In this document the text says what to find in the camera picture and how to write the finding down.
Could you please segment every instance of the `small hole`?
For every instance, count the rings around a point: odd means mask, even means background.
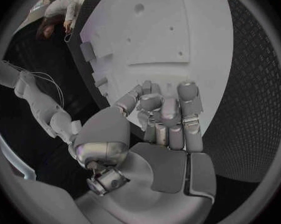
[[[143,11],[144,11],[144,6],[141,3],[135,6],[135,12],[137,15],[141,15]]]

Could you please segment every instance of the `white curved panel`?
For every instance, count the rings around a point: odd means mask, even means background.
[[[96,55],[95,81],[112,105],[145,80],[163,95],[176,96],[183,80],[194,80],[209,126],[225,90],[233,52],[233,27],[227,0],[101,0],[81,31]],[[137,112],[129,120],[140,126]]]

